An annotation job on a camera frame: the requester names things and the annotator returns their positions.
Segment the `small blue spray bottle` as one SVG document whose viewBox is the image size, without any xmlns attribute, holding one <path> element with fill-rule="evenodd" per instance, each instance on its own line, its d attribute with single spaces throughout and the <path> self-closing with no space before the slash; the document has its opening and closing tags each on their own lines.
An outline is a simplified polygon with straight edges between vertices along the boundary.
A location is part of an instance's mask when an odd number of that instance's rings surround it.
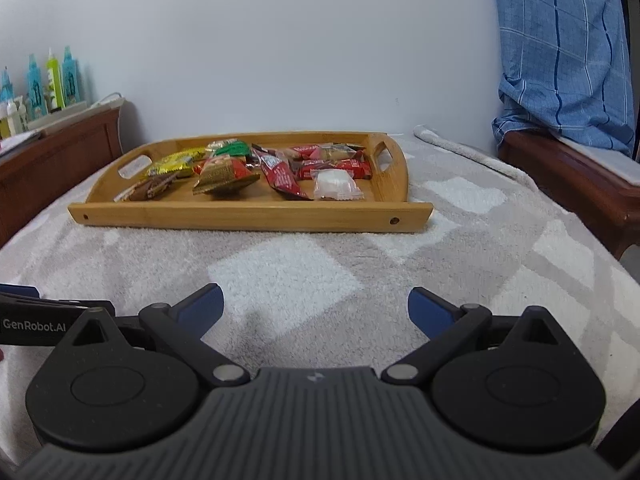
<svg viewBox="0 0 640 480">
<path fill-rule="evenodd" d="M 9 75 L 8 69 L 5 67 L 1 71 L 1 90 L 0 90 L 0 102 L 6 103 L 14 99 L 13 84 Z"/>
</svg>

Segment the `pink cake packet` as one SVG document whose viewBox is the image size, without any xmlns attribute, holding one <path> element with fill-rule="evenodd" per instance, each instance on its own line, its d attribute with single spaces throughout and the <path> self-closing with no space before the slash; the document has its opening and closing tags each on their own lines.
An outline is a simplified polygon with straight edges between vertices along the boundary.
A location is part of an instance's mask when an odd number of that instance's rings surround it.
<svg viewBox="0 0 640 480">
<path fill-rule="evenodd" d="M 291 153 L 297 160 L 344 160 L 357 158 L 363 150 L 357 144 L 322 143 L 293 146 Z"/>
</svg>

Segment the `teal spray bottle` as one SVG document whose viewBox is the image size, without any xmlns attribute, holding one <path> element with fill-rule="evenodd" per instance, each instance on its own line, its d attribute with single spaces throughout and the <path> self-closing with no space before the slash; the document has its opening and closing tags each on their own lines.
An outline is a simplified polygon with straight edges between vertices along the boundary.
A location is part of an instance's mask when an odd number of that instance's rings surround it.
<svg viewBox="0 0 640 480">
<path fill-rule="evenodd" d="M 73 57 L 70 46 L 64 50 L 62 63 L 63 98 L 66 106 L 71 106 L 80 101 L 80 89 L 78 79 L 77 60 Z"/>
<path fill-rule="evenodd" d="M 29 55 L 27 71 L 27 91 L 30 102 L 30 118 L 39 119 L 48 114 L 46 99 L 42 88 L 40 68 L 35 55 Z"/>
</svg>

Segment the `green snack packet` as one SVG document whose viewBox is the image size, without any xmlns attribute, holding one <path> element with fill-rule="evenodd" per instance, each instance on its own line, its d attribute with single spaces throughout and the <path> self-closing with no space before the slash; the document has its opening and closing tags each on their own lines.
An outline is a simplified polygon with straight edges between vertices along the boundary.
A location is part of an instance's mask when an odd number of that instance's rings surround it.
<svg viewBox="0 0 640 480">
<path fill-rule="evenodd" d="M 250 146 L 241 140 L 225 143 L 221 148 L 217 148 L 215 152 L 216 156 L 229 155 L 231 157 L 246 157 L 250 154 L 252 154 Z"/>
</svg>

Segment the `long red snack bar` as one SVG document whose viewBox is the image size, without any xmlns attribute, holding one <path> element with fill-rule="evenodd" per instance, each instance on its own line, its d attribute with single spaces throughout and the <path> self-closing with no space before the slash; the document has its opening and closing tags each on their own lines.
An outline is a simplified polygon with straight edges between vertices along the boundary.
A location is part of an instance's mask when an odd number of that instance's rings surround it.
<svg viewBox="0 0 640 480">
<path fill-rule="evenodd" d="M 265 151 L 257 144 L 252 152 L 258 159 L 260 169 L 273 191 L 290 200 L 310 200 L 294 177 L 290 164 L 278 155 Z"/>
</svg>

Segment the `dark red chocolate bar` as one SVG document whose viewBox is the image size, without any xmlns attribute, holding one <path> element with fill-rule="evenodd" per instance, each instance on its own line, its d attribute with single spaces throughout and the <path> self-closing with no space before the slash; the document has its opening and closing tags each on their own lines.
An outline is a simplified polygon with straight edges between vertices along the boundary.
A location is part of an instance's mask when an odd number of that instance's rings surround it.
<svg viewBox="0 0 640 480">
<path fill-rule="evenodd" d="M 370 164 L 366 160 L 342 159 L 342 160 L 304 160 L 294 171 L 297 180 L 311 180 L 321 170 L 344 170 L 354 179 L 369 180 L 372 178 Z"/>
</svg>

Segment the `grey checkered blanket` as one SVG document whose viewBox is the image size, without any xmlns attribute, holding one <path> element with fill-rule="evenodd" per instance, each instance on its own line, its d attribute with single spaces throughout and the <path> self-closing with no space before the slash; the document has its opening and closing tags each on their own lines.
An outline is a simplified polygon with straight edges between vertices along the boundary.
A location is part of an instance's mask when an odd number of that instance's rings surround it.
<svg viewBox="0 0 640 480">
<path fill-rule="evenodd" d="M 600 377 L 607 434 L 639 396 L 637 281 L 544 194 L 412 134 L 397 143 L 411 200 L 434 207 L 419 234 L 89 228 L 67 210 L 87 197 L 85 180 L 2 248 L 2 281 L 108 300 L 122 315 L 215 283 L 224 315 L 205 340 L 247 370 L 382 370 L 424 343 L 407 313 L 416 286 L 495 314 L 536 304 Z"/>
</svg>

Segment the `white marshmallow packet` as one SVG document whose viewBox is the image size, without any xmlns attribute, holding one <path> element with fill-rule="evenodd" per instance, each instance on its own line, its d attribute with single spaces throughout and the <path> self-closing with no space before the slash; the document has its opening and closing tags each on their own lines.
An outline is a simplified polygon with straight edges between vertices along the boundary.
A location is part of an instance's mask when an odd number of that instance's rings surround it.
<svg viewBox="0 0 640 480">
<path fill-rule="evenodd" d="M 355 179 L 343 169 L 321 169 L 312 173 L 315 200 L 362 200 L 363 192 Z"/>
</svg>

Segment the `yellow snack packet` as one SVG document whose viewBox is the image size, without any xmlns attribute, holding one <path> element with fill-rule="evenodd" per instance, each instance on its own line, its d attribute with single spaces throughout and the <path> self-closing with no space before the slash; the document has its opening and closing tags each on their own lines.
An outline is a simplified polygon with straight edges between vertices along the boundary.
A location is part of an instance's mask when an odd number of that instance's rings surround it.
<svg viewBox="0 0 640 480">
<path fill-rule="evenodd" d="M 145 177 L 152 178 L 174 174 L 177 178 L 188 178 L 194 173 L 194 166 L 207 155 L 206 148 L 189 148 L 167 155 L 157 162 L 153 162 Z"/>
</svg>

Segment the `green spray bottle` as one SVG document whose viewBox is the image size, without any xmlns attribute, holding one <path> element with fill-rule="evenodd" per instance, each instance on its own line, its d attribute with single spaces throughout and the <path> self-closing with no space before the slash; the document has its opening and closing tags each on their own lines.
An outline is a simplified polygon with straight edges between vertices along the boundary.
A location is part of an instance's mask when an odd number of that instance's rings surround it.
<svg viewBox="0 0 640 480">
<path fill-rule="evenodd" d="M 52 49 L 49 49 L 46 67 L 50 111 L 56 112 L 57 110 L 62 110 L 65 106 L 65 102 L 60 62 L 58 62 L 58 58 L 53 53 Z"/>
</svg>

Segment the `gold white candy bar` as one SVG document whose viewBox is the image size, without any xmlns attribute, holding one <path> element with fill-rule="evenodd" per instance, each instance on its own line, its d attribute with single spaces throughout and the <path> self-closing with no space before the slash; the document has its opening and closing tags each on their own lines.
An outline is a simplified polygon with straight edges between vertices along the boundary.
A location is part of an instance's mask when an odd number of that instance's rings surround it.
<svg viewBox="0 0 640 480">
<path fill-rule="evenodd" d="M 236 139 L 218 139 L 209 142 L 206 146 L 206 150 L 209 152 L 216 152 L 225 146 L 236 142 Z"/>
</svg>

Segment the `red nut snack packet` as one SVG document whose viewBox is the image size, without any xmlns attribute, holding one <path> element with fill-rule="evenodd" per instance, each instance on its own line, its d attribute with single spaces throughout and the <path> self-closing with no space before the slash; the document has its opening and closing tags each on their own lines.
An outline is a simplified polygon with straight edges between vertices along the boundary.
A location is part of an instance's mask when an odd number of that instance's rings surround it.
<svg viewBox="0 0 640 480">
<path fill-rule="evenodd" d="M 243 159 L 229 155 L 214 156 L 202 163 L 192 192 L 194 195 L 232 194 L 258 180 L 259 174 L 250 170 Z"/>
</svg>

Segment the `blue plaid cloth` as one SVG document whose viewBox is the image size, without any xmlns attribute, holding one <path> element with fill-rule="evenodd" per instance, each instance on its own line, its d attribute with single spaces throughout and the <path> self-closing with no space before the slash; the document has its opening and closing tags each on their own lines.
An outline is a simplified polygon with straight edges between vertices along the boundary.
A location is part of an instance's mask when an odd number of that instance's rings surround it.
<svg viewBox="0 0 640 480">
<path fill-rule="evenodd" d="M 496 0 L 502 76 L 497 142 L 540 130 L 631 155 L 634 92 L 620 0 Z"/>
</svg>

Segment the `papers on dresser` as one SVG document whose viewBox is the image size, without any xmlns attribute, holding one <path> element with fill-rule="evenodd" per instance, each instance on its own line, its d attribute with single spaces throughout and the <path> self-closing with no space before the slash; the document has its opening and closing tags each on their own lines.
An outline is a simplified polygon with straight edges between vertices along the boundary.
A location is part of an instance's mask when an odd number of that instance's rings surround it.
<svg viewBox="0 0 640 480">
<path fill-rule="evenodd" d="M 6 156 L 17 148 L 21 148 L 29 142 L 38 140 L 40 136 L 41 132 L 39 130 L 32 130 L 2 139 L 0 144 L 0 156 Z"/>
</svg>

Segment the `brown chocolate wafer packet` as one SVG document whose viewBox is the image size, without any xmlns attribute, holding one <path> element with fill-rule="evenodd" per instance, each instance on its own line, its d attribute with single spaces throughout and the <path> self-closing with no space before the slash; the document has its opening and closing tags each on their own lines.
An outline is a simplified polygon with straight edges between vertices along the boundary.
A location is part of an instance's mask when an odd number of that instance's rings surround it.
<svg viewBox="0 0 640 480">
<path fill-rule="evenodd" d="M 114 202 L 145 202 L 165 193 L 176 180 L 176 174 L 158 174 L 157 176 L 145 178 L 138 183 L 131 185 L 125 191 L 120 192 Z"/>
</svg>

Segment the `wooden dresser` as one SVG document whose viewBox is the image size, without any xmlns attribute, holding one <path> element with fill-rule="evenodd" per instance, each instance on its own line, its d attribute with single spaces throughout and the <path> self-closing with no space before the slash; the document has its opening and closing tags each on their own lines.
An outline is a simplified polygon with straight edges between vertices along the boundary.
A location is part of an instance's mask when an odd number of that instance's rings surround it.
<svg viewBox="0 0 640 480">
<path fill-rule="evenodd" d="M 17 148 L 1 159 L 1 241 L 122 154 L 111 108 Z"/>
</svg>

